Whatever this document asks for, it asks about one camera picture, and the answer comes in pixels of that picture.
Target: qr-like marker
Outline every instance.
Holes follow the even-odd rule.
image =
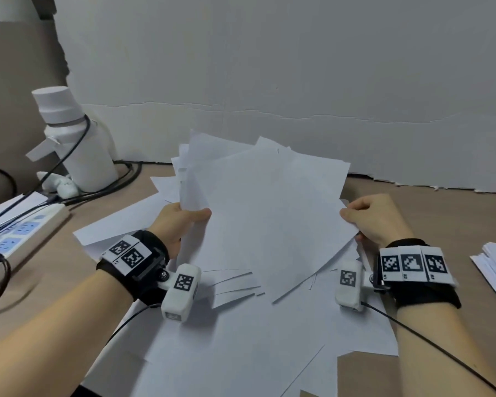
[[[442,256],[424,255],[424,257],[426,259],[426,265],[428,266],[429,272],[448,273]]]
[[[121,260],[123,260],[128,266],[134,267],[144,260],[144,257],[136,250],[136,248],[132,248],[125,255],[121,256]]]
[[[174,284],[176,289],[181,289],[184,291],[189,291],[191,284],[193,284],[193,276],[187,276],[185,274],[179,274],[177,282]]]
[[[382,257],[382,271],[383,272],[400,272],[399,257],[383,256]]]
[[[112,252],[115,255],[119,255],[120,253],[122,253],[125,249],[129,248],[130,246],[131,246],[131,244],[121,240],[117,244],[115,244],[112,248],[110,248],[108,251]]]
[[[357,283],[356,272],[351,272],[349,270],[341,270],[340,284],[354,287],[356,283]]]
[[[423,272],[423,261],[420,254],[402,254],[400,259],[403,261],[404,272]]]

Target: right hand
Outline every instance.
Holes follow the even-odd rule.
[[[415,238],[388,194],[362,196],[352,201],[346,209],[341,209],[340,216],[355,224],[365,237],[380,248],[393,241]]]

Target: white wall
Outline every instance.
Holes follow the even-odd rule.
[[[496,0],[55,0],[124,158],[193,127],[408,185],[496,191]]]
[[[40,20],[31,0],[0,0],[1,22],[36,22]]]

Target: forearm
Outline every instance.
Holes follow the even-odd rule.
[[[98,270],[0,342],[0,397],[69,397],[132,304]]]
[[[443,347],[496,385],[496,374],[449,303],[399,309],[397,319]],[[400,370],[406,397],[494,397],[496,393],[475,375],[424,340],[398,327]]]

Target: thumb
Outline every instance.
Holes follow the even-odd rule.
[[[208,220],[212,216],[212,211],[209,207],[202,210],[188,211],[189,220],[192,222]]]
[[[360,216],[361,213],[362,212],[355,209],[345,208],[340,210],[340,216],[348,223],[353,223],[353,224],[357,223],[358,217]]]

